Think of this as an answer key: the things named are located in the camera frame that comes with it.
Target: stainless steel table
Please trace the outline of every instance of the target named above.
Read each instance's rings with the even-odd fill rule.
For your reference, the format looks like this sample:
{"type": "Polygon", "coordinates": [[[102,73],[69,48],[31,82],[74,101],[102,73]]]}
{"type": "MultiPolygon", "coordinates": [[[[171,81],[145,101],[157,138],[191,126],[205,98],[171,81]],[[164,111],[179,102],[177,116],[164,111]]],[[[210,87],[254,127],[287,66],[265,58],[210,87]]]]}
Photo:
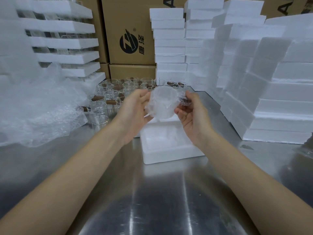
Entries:
{"type": "MultiPolygon", "coordinates": [[[[313,207],[312,148],[242,141],[219,111],[199,92],[215,130],[249,159],[313,207]]],[[[0,217],[66,162],[92,137],[90,125],[38,148],[0,148],[0,217]]],[[[140,140],[113,159],[67,234],[259,234],[236,196],[206,157],[144,165],[140,140]]]]}

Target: person's right arm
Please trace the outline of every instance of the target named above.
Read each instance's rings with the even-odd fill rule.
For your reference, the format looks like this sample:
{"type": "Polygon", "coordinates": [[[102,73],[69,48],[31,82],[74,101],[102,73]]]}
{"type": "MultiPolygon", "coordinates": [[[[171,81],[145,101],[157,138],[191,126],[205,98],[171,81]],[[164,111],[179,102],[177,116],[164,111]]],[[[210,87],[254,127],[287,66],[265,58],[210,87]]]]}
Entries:
{"type": "Polygon", "coordinates": [[[221,174],[260,233],[313,234],[313,209],[218,135],[199,96],[186,95],[192,105],[180,106],[175,113],[187,136],[221,174]]]}

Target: forearm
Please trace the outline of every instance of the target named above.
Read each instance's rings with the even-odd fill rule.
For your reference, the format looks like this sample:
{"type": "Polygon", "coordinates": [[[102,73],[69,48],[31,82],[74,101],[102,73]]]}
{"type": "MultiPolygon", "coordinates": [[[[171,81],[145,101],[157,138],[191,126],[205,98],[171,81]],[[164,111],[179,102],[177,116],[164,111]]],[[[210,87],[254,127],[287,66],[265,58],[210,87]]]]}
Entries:
{"type": "Polygon", "coordinates": [[[215,132],[203,152],[263,234],[313,234],[313,209],[215,132]]]}
{"type": "Polygon", "coordinates": [[[114,123],[21,200],[0,221],[0,234],[65,234],[105,169],[122,146],[114,123]]]}

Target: brown cardboard box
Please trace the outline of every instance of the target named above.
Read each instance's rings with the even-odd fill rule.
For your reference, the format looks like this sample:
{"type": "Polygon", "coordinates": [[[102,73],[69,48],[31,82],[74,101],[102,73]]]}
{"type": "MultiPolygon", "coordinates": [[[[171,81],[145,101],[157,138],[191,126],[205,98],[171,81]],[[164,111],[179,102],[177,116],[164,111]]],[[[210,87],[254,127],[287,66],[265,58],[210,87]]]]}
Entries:
{"type": "Polygon", "coordinates": [[[263,1],[264,5],[261,15],[266,15],[267,18],[301,14],[305,10],[305,5],[307,2],[307,0],[263,0],[263,1]]]}
{"type": "Polygon", "coordinates": [[[110,70],[109,70],[109,64],[108,63],[101,63],[99,71],[105,73],[106,79],[110,79],[110,70]]]}
{"type": "Polygon", "coordinates": [[[81,0],[83,5],[92,10],[93,19],[91,24],[95,25],[96,38],[98,38],[99,46],[96,50],[99,51],[100,58],[96,60],[100,63],[109,63],[108,43],[106,41],[105,27],[102,14],[101,0],[81,0]]]}
{"type": "Polygon", "coordinates": [[[155,64],[150,8],[184,7],[186,0],[102,0],[110,62],[155,64]],[[131,36],[133,47],[127,40],[131,36]]]}
{"type": "Polygon", "coordinates": [[[128,77],[150,77],[155,79],[156,66],[110,64],[110,73],[112,79],[126,79],[128,77]]]}

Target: group of glass cups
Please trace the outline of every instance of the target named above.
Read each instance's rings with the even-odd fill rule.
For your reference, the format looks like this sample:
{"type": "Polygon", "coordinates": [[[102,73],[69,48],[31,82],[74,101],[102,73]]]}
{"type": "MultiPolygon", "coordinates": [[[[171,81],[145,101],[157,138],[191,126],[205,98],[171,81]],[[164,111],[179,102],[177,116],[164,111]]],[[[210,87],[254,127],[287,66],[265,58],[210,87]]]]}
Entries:
{"type": "Polygon", "coordinates": [[[152,91],[157,86],[176,87],[181,90],[190,90],[185,82],[173,82],[171,80],[153,80],[152,78],[138,79],[107,79],[100,83],[95,94],[89,96],[89,119],[93,127],[103,127],[108,124],[118,113],[125,97],[136,89],[148,89],[152,91]]]}

